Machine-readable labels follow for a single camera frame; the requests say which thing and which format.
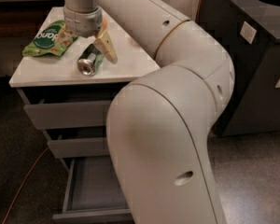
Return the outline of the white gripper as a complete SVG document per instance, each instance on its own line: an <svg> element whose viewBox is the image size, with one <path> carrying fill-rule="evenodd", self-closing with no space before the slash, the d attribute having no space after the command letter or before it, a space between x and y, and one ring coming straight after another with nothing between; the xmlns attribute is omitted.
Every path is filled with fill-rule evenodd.
<svg viewBox="0 0 280 224"><path fill-rule="evenodd" d="M70 10L68 7L63 8L65 25L55 38L55 45L60 46L70 44L71 35L90 37L98 34L94 40L94 46L112 63L118 61L117 53L113 47L111 37L106 28L102 27L103 16L100 7L92 12L81 13Z"/></svg>

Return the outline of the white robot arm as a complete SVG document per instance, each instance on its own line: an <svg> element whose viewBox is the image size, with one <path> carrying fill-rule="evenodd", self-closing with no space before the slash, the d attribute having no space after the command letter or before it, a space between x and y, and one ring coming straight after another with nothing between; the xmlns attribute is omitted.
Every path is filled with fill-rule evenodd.
<svg viewBox="0 0 280 224"><path fill-rule="evenodd" d="M207 137L234 87L229 53L162 0L65 0L74 33L107 13L158 64L125 86L106 119L110 156L135 224L227 224Z"/></svg>

